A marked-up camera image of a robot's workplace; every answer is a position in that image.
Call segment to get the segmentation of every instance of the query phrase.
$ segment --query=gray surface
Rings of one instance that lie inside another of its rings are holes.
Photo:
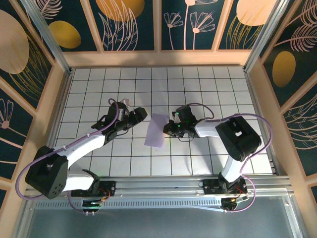
[[[279,197],[258,197],[247,211],[121,209],[94,217],[71,210],[35,210],[29,238],[291,238]]]

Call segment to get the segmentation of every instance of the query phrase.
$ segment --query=aluminum frame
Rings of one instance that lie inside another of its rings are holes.
[[[287,5],[289,4],[289,0],[278,0],[273,9],[271,14],[266,20],[265,25],[261,29],[252,50],[249,54],[247,62],[245,64],[246,72],[249,72],[256,60],[258,59],[262,49],[266,45],[267,41],[269,40],[270,36],[272,35],[273,31],[278,25],[280,18],[282,17],[283,13],[285,12]]]
[[[59,45],[57,44],[53,34],[51,33],[49,26],[42,17],[39,8],[36,6],[35,2],[32,0],[20,0],[21,4],[24,6],[26,12],[29,14],[34,25],[40,32],[41,36],[45,40],[47,46],[51,50],[52,54],[55,56],[56,60],[60,63],[64,72],[70,73],[69,65],[61,51]]]

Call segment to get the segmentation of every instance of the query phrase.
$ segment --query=leaf illustration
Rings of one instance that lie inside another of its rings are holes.
[[[63,8],[61,0],[34,0],[45,19],[54,19]]]
[[[317,24],[317,0],[306,0],[300,18],[307,26]]]
[[[111,8],[106,1],[101,1],[103,12],[108,16],[99,13],[104,25],[103,46],[107,51],[126,51],[131,47],[134,50],[138,42],[138,27],[132,10],[122,1],[122,10],[114,0],[110,0],[110,4]]]
[[[290,108],[285,120],[297,149],[317,147],[317,95],[302,105]]]
[[[298,51],[298,52],[299,51],[309,52],[310,48],[313,48],[315,44],[317,43],[317,25],[313,25],[313,26],[302,25],[298,27],[294,31],[292,38],[287,41],[290,41],[292,50]]]

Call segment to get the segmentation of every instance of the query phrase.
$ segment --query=flower drawing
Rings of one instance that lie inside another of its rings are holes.
[[[218,0],[185,0],[187,7],[186,7],[186,13],[185,13],[185,26],[184,26],[184,50],[186,49],[186,26],[187,26],[187,16],[188,16],[189,6],[210,4],[210,3],[215,3],[217,1]]]
[[[8,100],[6,106],[4,100],[0,99],[0,128],[7,129],[10,125],[10,119],[13,113],[13,102]]]
[[[190,14],[190,22],[194,32],[193,50],[195,49],[195,37],[197,33],[213,31],[215,24],[212,24],[213,17],[211,13],[202,12],[197,18],[197,12]]]
[[[7,102],[5,104],[4,99],[2,99],[2,98],[0,99],[0,131],[9,129],[9,130],[15,132],[18,135],[26,137],[22,133],[14,130],[14,129],[12,129],[10,127],[10,120],[12,118],[13,108],[14,108],[14,103],[13,102],[11,102],[10,100],[7,100]],[[6,139],[4,139],[2,137],[0,137],[0,141],[3,141],[4,143],[7,143],[9,145],[12,145],[14,147],[22,149],[21,145],[18,145],[16,143],[8,141],[8,140],[6,140]]]
[[[167,12],[164,14],[164,19],[165,19],[165,22],[167,24],[168,31],[169,31],[170,45],[172,46],[172,50],[174,50],[170,29],[173,27],[182,26],[184,24],[184,22],[181,21],[181,16],[179,15],[179,12],[178,13],[173,12],[170,15]]]

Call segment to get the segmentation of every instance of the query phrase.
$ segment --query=lavender paper sheet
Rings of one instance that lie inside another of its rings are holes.
[[[162,148],[164,144],[163,128],[168,123],[169,116],[152,114],[144,145]]]

